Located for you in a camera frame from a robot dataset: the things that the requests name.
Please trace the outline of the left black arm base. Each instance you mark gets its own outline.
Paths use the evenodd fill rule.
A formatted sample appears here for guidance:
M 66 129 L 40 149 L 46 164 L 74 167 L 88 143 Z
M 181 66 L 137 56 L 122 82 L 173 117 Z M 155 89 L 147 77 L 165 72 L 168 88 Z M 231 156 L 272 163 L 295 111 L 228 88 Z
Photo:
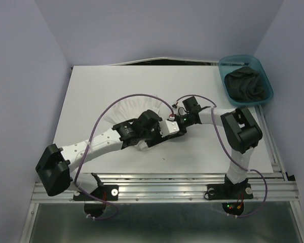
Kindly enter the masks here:
M 88 219 L 94 221 L 110 219 L 119 212 L 113 204 L 118 200 L 119 186 L 105 185 L 95 173 L 81 173 L 78 178 L 81 190 L 73 193 L 74 201 L 84 202 L 84 212 Z

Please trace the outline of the white pleated skirt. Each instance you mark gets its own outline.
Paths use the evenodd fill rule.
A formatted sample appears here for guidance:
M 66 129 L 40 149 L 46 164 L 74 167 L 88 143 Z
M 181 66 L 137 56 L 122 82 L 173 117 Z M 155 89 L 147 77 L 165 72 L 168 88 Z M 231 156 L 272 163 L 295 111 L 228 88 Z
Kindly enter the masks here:
M 112 124 L 112 129 L 120 136 L 121 149 L 136 146 L 147 139 L 150 130 L 163 119 L 160 117 L 161 105 L 170 109 L 170 117 L 174 115 L 171 106 L 163 99 L 148 94 L 133 94 L 122 97 L 110 105 L 103 119 Z

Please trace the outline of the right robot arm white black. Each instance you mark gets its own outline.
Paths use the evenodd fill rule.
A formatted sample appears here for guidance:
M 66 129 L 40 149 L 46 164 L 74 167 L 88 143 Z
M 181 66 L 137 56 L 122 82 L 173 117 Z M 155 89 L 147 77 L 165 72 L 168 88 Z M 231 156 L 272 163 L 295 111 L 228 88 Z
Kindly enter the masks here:
M 213 125 L 222 149 L 230 160 L 225 175 L 223 192 L 228 197 L 235 197 L 241 192 L 241 183 L 246 183 L 251 156 L 263 134 L 260 126 L 249 109 L 245 106 L 236 109 L 220 109 L 212 106 L 200 106 L 195 96 L 185 95 L 179 106 L 179 98 L 172 105 L 178 122 L 186 127 L 201 124 Z

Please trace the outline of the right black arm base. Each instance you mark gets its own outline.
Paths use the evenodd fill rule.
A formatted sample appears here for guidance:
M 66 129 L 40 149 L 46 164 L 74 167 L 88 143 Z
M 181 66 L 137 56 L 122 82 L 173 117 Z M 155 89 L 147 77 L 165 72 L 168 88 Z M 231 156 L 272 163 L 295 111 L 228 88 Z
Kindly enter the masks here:
M 241 216 L 244 211 L 244 201 L 253 199 L 253 192 L 248 179 L 234 184 L 227 176 L 222 184 L 207 184 L 204 192 L 205 200 L 223 200 L 222 208 L 225 213 Z

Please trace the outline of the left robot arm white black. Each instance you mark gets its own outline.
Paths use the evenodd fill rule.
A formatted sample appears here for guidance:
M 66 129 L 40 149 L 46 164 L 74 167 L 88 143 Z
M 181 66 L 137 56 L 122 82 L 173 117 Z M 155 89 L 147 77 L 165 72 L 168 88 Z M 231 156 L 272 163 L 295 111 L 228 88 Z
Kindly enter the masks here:
M 48 196 L 59 195 L 72 186 L 86 185 L 85 194 L 90 199 L 98 199 L 103 189 L 98 178 L 80 176 L 85 162 L 140 142 L 153 147 L 185 133 L 184 120 L 180 117 L 174 115 L 170 120 L 163 120 L 154 111 L 147 110 L 138 118 L 116 124 L 88 140 L 63 147 L 56 144 L 47 146 L 35 170 Z

